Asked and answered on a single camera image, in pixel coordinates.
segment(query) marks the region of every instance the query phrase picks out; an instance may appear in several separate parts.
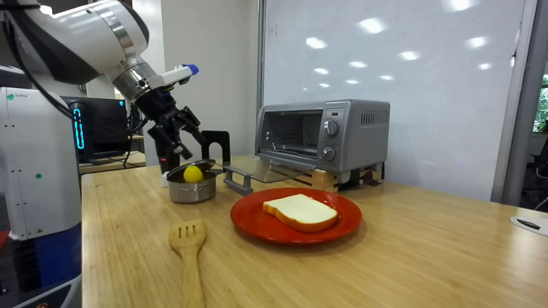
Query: wooden spatula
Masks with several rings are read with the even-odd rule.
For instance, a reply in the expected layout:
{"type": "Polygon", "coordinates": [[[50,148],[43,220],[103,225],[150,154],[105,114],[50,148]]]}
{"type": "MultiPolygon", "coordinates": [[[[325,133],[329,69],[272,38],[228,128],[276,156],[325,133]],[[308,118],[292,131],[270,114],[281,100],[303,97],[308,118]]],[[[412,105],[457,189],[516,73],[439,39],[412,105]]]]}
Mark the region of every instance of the wooden spatula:
{"type": "Polygon", "coordinates": [[[206,241],[203,220],[173,224],[169,230],[169,245],[182,258],[182,306],[205,307],[198,268],[198,252],[206,241]]]}

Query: stainless steel pot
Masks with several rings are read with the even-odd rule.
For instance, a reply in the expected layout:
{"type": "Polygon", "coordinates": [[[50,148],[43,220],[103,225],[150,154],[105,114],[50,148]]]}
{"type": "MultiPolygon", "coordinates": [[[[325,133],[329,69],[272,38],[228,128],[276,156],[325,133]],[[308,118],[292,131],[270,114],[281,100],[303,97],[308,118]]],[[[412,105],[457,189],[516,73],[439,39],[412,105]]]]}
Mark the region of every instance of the stainless steel pot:
{"type": "Polygon", "coordinates": [[[182,173],[181,176],[168,177],[171,200],[177,203],[196,203],[215,197],[217,187],[215,173],[206,171],[203,174],[204,180],[196,183],[186,183],[182,173]]]}

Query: whiteboard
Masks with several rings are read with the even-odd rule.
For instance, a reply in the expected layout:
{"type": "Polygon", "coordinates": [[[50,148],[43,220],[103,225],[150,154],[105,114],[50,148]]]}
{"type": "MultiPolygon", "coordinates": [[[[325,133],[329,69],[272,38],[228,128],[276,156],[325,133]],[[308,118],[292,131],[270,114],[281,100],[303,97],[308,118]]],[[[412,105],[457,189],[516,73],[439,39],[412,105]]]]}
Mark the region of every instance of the whiteboard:
{"type": "Polygon", "coordinates": [[[388,101],[387,180],[489,200],[523,6],[267,1],[263,104],[388,101]]]}

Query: slice of bread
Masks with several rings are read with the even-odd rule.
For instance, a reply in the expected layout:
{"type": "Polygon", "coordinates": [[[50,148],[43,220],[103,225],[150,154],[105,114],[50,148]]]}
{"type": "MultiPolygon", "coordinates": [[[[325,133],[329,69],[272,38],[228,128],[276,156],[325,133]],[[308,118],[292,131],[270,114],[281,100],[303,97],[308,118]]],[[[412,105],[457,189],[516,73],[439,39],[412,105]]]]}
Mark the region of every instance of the slice of bread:
{"type": "Polygon", "coordinates": [[[284,225],[306,233],[320,232],[337,222],[336,210],[302,193],[265,201],[262,210],[276,216],[284,225]]]}

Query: wooden pallet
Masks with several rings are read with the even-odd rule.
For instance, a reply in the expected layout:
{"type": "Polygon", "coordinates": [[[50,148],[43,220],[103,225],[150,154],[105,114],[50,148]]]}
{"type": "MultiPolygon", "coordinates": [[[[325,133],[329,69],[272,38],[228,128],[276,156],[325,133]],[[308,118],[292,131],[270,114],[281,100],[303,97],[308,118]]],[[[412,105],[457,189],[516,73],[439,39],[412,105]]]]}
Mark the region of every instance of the wooden pallet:
{"type": "MultiPolygon", "coordinates": [[[[272,166],[271,171],[280,175],[294,174],[295,169],[286,166],[272,166]]],[[[372,171],[371,167],[362,168],[359,173],[359,183],[364,184],[369,181],[379,181],[380,172],[372,171]]],[[[313,188],[329,192],[339,191],[337,176],[333,172],[315,169],[297,177],[285,180],[286,183],[297,187],[313,188]]]]}

